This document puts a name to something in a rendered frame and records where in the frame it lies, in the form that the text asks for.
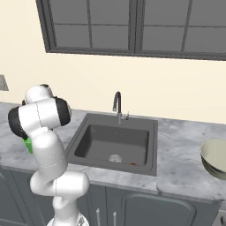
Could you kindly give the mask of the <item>dark grey sink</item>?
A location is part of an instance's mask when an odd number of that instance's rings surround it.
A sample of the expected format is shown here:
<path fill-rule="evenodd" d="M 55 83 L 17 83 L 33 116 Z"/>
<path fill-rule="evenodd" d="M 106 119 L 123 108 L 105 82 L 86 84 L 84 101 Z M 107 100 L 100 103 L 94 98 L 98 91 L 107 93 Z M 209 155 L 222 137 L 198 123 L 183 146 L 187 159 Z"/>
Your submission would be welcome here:
<path fill-rule="evenodd" d="M 66 148 L 67 161 L 155 177 L 158 122 L 88 113 Z"/>

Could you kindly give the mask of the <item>green cup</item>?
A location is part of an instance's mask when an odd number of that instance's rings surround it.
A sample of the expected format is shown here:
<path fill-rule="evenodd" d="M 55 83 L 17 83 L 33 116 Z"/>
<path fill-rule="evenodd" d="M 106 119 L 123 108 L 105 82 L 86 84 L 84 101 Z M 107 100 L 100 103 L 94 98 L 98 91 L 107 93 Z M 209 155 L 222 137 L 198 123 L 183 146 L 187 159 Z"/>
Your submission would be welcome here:
<path fill-rule="evenodd" d="M 23 142 L 25 143 L 25 145 L 28 149 L 28 152 L 31 154 L 33 152 L 32 141 L 29 138 L 27 138 L 27 139 L 24 139 Z"/>

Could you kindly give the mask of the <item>pale green bowl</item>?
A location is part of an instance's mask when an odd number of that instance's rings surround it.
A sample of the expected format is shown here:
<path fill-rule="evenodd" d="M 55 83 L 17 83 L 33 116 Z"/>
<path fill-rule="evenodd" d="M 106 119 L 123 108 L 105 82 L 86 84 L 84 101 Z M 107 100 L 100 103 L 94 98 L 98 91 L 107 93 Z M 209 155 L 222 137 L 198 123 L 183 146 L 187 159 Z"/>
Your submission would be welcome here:
<path fill-rule="evenodd" d="M 205 170 L 213 177 L 226 180 L 226 140 L 209 139 L 200 146 Z"/>

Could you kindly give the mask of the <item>dark grey tap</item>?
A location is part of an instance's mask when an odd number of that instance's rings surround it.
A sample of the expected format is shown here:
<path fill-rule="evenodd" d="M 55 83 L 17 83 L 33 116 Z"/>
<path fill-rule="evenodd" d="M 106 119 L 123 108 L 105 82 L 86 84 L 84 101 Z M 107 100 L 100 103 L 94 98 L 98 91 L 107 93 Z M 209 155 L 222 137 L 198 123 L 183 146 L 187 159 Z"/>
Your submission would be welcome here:
<path fill-rule="evenodd" d="M 121 93 L 117 91 L 115 93 L 114 101 L 113 101 L 113 111 L 117 113 L 117 123 L 121 124 L 124 120 L 129 119 L 129 114 L 125 116 L 122 114 L 121 110 Z"/>

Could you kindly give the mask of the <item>dark grey window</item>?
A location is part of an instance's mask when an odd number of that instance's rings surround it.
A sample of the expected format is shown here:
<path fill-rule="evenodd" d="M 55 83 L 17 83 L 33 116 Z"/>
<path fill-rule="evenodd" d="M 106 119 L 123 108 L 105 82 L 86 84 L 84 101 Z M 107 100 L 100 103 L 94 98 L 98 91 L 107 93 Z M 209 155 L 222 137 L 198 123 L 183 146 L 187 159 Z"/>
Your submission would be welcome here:
<path fill-rule="evenodd" d="M 226 61 L 226 0 L 36 0 L 49 53 Z"/>

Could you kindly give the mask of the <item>grey cupboard door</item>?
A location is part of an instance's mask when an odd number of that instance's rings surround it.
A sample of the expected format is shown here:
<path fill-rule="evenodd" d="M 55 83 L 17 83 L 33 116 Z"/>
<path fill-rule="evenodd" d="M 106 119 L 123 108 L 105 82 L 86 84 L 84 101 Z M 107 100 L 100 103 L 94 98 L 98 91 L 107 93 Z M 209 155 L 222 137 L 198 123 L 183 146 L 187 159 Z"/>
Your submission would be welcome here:
<path fill-rule="evenodd" d="M 30 179 L 0 167 L 0 226 L 46 226 L 54 217 L 52 198 L 33 194 Z"/>
<path fill-rule="evenodd" d="M 78 198 L 78 207 L 89 222 L 89 226 L 97 226 L 96 209 L 100 209 L 101 226 L 108 226 L 106 212 L 105 187 L 89 185 L 87 193 Z"/>
<path fill-rule="evenodd" d="M 212 226 L 219 207 L 142 192 L 106 188 L 108 224 L 113 226 Z"/>

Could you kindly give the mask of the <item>silver appliance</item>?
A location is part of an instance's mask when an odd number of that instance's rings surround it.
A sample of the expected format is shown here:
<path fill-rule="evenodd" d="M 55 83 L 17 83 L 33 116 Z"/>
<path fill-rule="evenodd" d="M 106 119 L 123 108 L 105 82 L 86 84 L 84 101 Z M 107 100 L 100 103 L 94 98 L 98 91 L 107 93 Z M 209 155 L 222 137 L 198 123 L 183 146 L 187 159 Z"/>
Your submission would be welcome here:
<path fill-rule="evenodd" d="M 226 211 L 218 211 L 212 226 L 226 226 Z"/>

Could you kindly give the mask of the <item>grey wall socket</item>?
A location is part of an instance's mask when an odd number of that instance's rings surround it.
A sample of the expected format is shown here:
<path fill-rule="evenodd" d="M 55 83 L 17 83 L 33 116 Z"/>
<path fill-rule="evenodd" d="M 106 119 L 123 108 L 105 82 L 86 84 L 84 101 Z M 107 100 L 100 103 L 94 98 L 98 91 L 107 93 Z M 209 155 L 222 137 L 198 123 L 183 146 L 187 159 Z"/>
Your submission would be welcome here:
<path fill-rule="evenodd" d="M 0 90 L 2 90 L 2 91 L 8 91 L 9 90 L 4 75 L 0 75 Z"/>

